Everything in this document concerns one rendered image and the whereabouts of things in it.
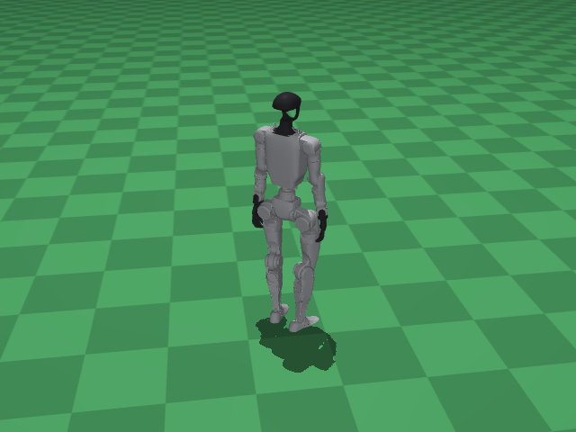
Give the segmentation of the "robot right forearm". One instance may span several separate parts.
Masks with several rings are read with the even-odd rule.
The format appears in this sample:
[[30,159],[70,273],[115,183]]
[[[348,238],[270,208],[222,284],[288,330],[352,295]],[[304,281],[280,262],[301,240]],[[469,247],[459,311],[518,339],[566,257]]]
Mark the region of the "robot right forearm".
[[326,202],[326,196],[325,196],[325,176],[324,174],[321,174],[319,176],[318,179],[318,186],[313,186],[311,188],[311,191],[313,193],[313,198],[314,198],[314,203],[316,208],[316,213],[319,216],[319,210],[324,210],[326,212],[326,215],[328,214],[328,209],[327,209],[327,202]]

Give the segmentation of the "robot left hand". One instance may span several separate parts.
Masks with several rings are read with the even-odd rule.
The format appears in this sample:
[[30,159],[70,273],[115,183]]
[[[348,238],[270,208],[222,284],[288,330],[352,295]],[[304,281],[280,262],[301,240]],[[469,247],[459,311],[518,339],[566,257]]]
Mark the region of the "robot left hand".
[[[254,225],[256,228],[260,228],[260,229],[261,229],[261,228],[263,228],[263,226],[262,226],[263,220],[258,216],[258,214],[257,214],[257,208],[259,207],[259,205],[260,205],[263,201],[258,202],[258,199],[259,199],[258,195],[257,195],[257,194],[254,194],[254,196],[253,196],[253,204],[254,204],[254,207],[253,207],[253,211],[252,211],[252,215],[253,215],[253,216],[252,216],[252,222],[253,222],[253,225]],[[261,223],[262,223],[262,224],[261,224]]]

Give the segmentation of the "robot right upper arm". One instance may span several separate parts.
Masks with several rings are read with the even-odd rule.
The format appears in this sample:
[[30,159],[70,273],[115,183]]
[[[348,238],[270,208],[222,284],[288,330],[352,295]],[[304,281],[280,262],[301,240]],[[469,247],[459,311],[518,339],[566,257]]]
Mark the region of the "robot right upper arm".
[[301,149],[307,155],[307,166],[309,170],[308,182],[311,185],[318,186],[319,176],[323,174],[320,173],[321,143],[319,139],[308,135],[302,136],[300,141]]

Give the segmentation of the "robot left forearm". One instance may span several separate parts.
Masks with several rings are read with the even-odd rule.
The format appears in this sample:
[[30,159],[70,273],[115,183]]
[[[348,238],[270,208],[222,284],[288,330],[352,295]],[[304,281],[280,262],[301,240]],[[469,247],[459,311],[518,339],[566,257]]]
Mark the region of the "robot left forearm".
[[257,164],[255,168],[255,187],[254,187],[254,194],[257,194],[259,199],[258,202],[261,202],[265,199],[265,191],[266,191],[266,179],[267,179],[267,172],[262,172],[257,170]]

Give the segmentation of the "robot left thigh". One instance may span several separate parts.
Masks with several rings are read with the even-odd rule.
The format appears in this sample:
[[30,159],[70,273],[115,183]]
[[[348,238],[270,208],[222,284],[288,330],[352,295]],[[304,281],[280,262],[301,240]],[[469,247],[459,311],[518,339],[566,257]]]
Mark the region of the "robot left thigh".
[[257,208],[258,216],[263,219],[263,229],[268,247],[267,265],[270,270],[280,270],[283,266],[282,226],[283,220],[272,214],[272,200],[264,200]]

